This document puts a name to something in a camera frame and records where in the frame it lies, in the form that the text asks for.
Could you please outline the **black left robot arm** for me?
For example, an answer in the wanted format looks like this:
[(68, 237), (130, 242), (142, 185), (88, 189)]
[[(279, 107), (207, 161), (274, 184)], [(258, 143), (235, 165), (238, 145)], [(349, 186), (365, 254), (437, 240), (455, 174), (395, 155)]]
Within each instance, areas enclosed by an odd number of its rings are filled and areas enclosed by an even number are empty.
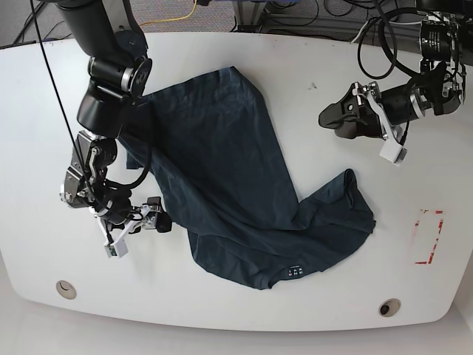
[[(392, 18), (404, 14), (423, 16), (419, 32), (421, 60), (414, 71), (398, 60), (398, 42)], [(378, 28), (378, 40), (395, 69), (409, 80), (380, 91), (378, 77), (362, 86), (351, 84), (342, 99), (319, 114), (319, 126), (331, 129), (340, 138), (357, 137), (388, 140), (389, 133), (404, 145), (409, 125), (430, 109), (434, 115), (449, 115), (466, 100), (466, 68), (472, 65), (472, 2), (417, 1), (414, 7), (380, 12), (367, 21), (355, 37), (361, 44), (371, 27)]]

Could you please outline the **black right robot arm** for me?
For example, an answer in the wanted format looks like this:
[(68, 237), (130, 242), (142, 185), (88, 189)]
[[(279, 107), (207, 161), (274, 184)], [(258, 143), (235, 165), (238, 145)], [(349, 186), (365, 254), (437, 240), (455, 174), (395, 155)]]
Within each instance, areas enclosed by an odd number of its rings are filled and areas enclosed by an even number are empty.
[(133, 113), (145, 109), (143, 91), (152, 68), (148, 45), (129, 1), (55, 1), (81, 49), (89, 56), (89, 86), (78, 109), (82, 126), (73, 141), (61, 199), (74, 209), (90, 208), (111, 246), (113, 229), (130, 234), (144, 228), (171, 231), (171, 218), (160, 198), (133, 206), (132, 190), (151, 168), (152, 150), (145, 140), (145, 164), (132, 183), (107, 179), (118, 153), (117, 139)]

